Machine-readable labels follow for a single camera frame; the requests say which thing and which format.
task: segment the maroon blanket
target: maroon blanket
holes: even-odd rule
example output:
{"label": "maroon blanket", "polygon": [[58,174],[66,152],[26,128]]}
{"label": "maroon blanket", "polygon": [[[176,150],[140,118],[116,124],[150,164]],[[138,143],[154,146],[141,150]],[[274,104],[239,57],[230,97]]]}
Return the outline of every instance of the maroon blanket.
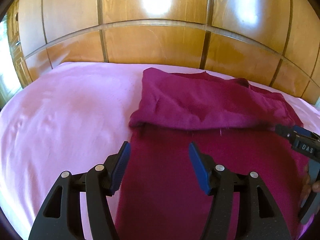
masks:
{"label": "maroon blanket", "polygon": [[[196,180],[188,157],[191,141],[232,172],[258,172],[295,236],[308,159],[270,131],[277,123],[302,125],[281,94],[244,79],[153,68],[144,71],[142,85],[139,109],[129,123],[132,154],[116,221],[121,240],[200,238],[212,197]],[[237,210],[235,197],[229,239],[235,235]]]}

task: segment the pink bed sheet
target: pink bed sheet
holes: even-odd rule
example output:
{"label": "pink bed sheet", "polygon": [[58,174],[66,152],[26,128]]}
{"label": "pink bed sheet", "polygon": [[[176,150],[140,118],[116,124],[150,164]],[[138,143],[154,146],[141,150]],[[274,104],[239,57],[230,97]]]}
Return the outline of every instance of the pink bed sheet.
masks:
{"label": "pink bed sheet", "polygon": [[[128,122],[141,99],[142,72],[149,67],[170,73],[203,72],[166,65],[68,62],[22,90],[0,112],[0,206],[23,239],[28,239],[36,214],[62,171],[86,172],[130,139]],[[320,133],[318,110],[282,94],[305,128]],[[118,200],[119,191],[108,198],[114,220]],[[90,240],[84,194],[81,212],[84,235]]]}

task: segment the wooden wall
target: wooden wall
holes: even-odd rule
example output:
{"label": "wooden wall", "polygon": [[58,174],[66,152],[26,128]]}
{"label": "wooden wall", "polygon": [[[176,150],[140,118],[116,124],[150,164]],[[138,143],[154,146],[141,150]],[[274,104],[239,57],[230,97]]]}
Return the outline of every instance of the wooden wall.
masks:
{"label": "wooden wall", "polygon": [[20,0],[30,80],[66,61],[187,66],[315,103],[320,20],[307,0]]}

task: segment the folded blanket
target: folded blanket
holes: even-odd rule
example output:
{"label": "folded blanket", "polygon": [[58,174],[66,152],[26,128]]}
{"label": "folded blanket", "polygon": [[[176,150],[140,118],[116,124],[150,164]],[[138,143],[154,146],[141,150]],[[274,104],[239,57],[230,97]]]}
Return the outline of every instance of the folded blanket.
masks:
{"label": "folded blanket", "polygon": [[[132,154],[116,220],[122,240],[199,239],[212,197],[201,191],[188,144],[232,172],[256,171],[297,234],[301,176],[308,159],[270,131],[276,123],[302,125],[279,93],[207,73],[169,74],[147,69],[139,109],[130,119]],[[229,238],[234,239],[235,194]]]}

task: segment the gray tool handle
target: gray tool handle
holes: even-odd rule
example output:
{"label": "gray tool handle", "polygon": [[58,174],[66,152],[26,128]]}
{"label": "gray tool handle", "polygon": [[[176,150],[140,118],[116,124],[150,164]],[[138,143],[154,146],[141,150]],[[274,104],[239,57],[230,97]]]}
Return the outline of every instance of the gray tool handle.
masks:
{"label": "gray tool handle", "polygon": [[[309,160],[309,175],[310,175],[311,184],[316,182],[319,171],[320,171],[320,163],[314,160]],[[302,202],[301,207],[303,207],[305,203],[306,203],[306,200]],[[317,212],[317,208],[319,205],[320,205],[320,193],[317,193],[308,211],[300,221],[303,225],[308,223],[310,217]]]}

